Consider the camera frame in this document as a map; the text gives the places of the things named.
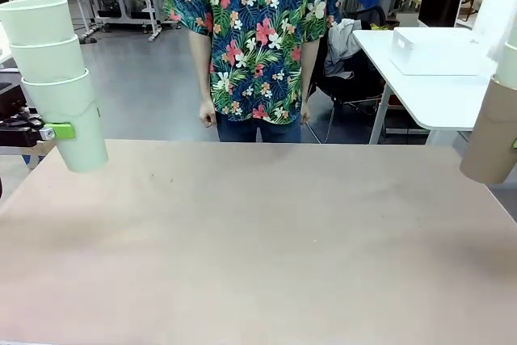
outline black office chair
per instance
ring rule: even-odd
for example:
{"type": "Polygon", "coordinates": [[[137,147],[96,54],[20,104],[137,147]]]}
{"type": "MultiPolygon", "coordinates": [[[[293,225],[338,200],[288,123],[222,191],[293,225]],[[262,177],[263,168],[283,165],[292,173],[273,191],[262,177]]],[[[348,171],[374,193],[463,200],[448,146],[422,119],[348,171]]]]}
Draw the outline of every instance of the black office chair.
{"type": "MultiPolygon", "coordinates": [[[[363,30],[371,30],[370,23],[374,23],[377,26],[384,26],[386,23],[385,13],[379,6],[347,13],[345,18],[360,19],[363,30]]],[[[326,143],[329,140],[336,108],[351,105],[358,109],[358,104],[360,103],[379,101],[384,91],[381,75],[377,72],[373,64],[370,63],[370,60],[363,50],[358,51],[345,60],[344,71],[353,72],[353,76],[348,79],[325,76],[325,59],[327,53],[328,32],[320,39],[320,46],[317,51],[316,62],[310,80],[311,85],[309,87],[309,96],[316,91],[316,88],[319,88],[324,94],[330,97],[334,105],[330,113],[329,128],[327,129],[324,141],[321,141],[311,126],[307,124],[307,127],[318,143],[326,143]]]]}

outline hawaiian shirt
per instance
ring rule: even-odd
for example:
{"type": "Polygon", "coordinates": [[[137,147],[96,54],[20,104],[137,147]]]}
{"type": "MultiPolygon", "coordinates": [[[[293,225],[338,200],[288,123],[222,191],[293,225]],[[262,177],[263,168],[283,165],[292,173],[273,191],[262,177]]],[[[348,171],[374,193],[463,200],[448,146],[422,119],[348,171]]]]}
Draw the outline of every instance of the hawaiian shirt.
{"type": "Polygon", "coordinates": [[[338,9],[338,0],[166,0],[173,21],[212,37],[216,110],[273,124],[299,116],[301,45],[338,22],[338,9]]]}

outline monitor screen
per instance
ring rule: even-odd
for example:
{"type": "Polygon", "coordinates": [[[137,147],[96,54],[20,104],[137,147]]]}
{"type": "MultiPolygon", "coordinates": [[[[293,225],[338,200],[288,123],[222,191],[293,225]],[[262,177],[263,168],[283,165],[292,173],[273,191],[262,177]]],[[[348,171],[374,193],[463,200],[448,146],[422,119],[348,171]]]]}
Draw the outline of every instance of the monitor screen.
{"type": "Polygon", "coordinates": [[[418,20],[428,27],[454,27],[460,12],[461,0],[451,0],[451,5],[442,22],[447,0],[422,0],[418,20]]]}

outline jeans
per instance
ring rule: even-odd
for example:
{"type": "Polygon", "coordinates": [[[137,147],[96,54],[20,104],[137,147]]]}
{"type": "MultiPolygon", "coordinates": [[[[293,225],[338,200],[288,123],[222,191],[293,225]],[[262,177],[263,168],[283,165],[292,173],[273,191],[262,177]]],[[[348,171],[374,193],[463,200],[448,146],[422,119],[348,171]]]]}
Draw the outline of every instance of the jeans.
{"type": "Polygon", "coordinates": [[[257,141],[257,128],[260,128],[262,140],[266,143],[301,142],[299,116],[298,119],[289,124],[271,124],[260,119],[230,121],[227,117],[219,112],[216,113],[217,132],[220,141],[255,143],[257,141]]]}

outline stack of cups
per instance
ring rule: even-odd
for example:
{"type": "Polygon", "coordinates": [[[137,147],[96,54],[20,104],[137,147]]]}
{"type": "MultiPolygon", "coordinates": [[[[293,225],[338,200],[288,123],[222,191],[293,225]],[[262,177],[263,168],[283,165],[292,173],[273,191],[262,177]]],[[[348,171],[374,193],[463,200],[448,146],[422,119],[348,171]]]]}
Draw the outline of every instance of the stack of cups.
{"type": "Polygon", "coordinates": [[[66,0],[16,0],[0,5],[0,20],[22,83],[48,124],[71,124],[72,139],[57,137],[66,166],[87,172],[107,161],[99,109],[74,34],[66,0]]]}

